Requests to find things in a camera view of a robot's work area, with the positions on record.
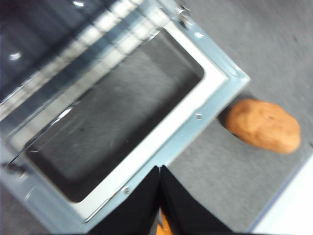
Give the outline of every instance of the orange object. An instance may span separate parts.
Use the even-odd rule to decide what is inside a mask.
[[[156,235],[173,235],[170,225],[164,215],[164,213],[161,211],[162,214],[162,225],[158,224],[156,228]]]
[[[301,143],[297,120],[273,103],[241,100],[231,108],[225,125],[242,141],[278,153],[291,153]]]

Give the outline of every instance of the metal frame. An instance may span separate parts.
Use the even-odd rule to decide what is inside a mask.
[[[23,153],[14,159],[14,164],[25,167],[25,170],[19,167],[18,174],[12,174],[9,168],[2,171],[1,180],[6,187],[52,233],[86,233],[92,229],[129,196],[153,166],[169,165],[249,82],[249,77],[201,28],[190,18],[185,20],[184,15],[183,18],[179,15],[163,28],[203,68],[202,81],[82,202],[73,203],[66,199]],[[90,86],[84,84],[80,83],[85,90],[79,94]],[[55,104],[50,111],[59,107],[60,102]],[[40,117],[42,113],[29,122],[35,120],[38,132],[53,121],[45,115]],[[23,128],[12,136],[15,137],[12,143],[18,149],[23,149],[33,137],[33,133],[21,130]]]

